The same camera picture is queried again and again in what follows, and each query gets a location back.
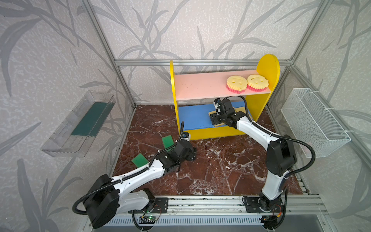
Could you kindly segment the green sponge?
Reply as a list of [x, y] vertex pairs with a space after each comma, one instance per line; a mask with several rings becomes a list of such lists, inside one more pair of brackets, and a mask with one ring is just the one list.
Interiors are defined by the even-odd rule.
[[166, 151], [168, 151], [174, 145], [174, 140], [171, 135], [162, 137], [162, 142]]
[[138, 154], [135, 158], [132, 159], [132, 163], [137, 168], [140, 168], [142, 166], [145, 166], [145, 165], [149, 164], [149, 161], [147, 160], [147, 158], [144, 155]]

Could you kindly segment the yellow smiley sponge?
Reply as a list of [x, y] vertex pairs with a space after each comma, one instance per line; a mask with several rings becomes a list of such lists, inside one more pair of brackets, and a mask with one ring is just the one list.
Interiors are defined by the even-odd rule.
[[239, 75], [230, 76], [227, 79], [227, 89], [233, 93], [243, 93], [247, 89], [247, 79]]
[[247, 78], [247, 87], [255, 92], [263, 92], [265, 91], [269, 86], [269, 81], [258, 74], [253, 74], [248, 76]]

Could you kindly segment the orange sponge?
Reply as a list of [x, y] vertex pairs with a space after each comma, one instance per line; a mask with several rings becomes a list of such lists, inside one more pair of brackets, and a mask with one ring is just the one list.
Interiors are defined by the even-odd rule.
[[209, 112], [211, 123], [214, 127], [224, 126], [222, 119], [220, 118], [220, 115], [216, 113], [216, 111]]

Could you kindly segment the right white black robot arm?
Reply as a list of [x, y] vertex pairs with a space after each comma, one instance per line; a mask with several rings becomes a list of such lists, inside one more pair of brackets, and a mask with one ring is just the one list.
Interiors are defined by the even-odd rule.
[[[268, 172], [260, 191], [258, 204], [263, 212], [270, 212], [279, 203], [286, 180], [294, 174], [309, 169], [316, 160], [316, 152], [308, 143], [282, 136], [259, 125], [248, 113], [246, 99], [242, 96], [239, 98], [243, 100], [245, 112], [237, 112], [229, 97], [217, 98], [214, 100], [215, 113], [210, 115], [210, 119], [213, 125], [225, 124], [247, 134], [266, 150]], [[297, 162], [295, 143], [308, 148], [311, 159], [305, 166], [293, 170]]]

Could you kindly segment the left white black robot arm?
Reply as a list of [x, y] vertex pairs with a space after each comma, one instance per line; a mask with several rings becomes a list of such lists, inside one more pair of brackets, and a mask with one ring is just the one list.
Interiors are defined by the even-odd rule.
[[120, 176], [100, 176], [87, 194], [78, 199], [72, 211], [87, 215], [94, 229], [111, 221], [117, 214], [145, 209], [155, 197], [145, 191], [136, 191], [146, 183], [180, 170], [185, 161], [194, 161], [197, 149], [182, 138], [158, 151], [146, 165]]

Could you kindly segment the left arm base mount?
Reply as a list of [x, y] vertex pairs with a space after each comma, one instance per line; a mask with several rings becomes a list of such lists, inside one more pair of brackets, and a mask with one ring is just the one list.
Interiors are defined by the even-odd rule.
[[167, 213], [169, 198], [156, 197], [149, 200], [149, 203], [142, 210], [145, 213]]

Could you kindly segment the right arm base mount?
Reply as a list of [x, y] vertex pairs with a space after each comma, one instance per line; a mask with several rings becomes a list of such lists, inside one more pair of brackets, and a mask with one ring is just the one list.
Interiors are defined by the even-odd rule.
[[243, 196], [242, 203], [247, 213], [282, 213], [284, 203], [280, 197], [275, 200], [267, 200], [265, 197]]

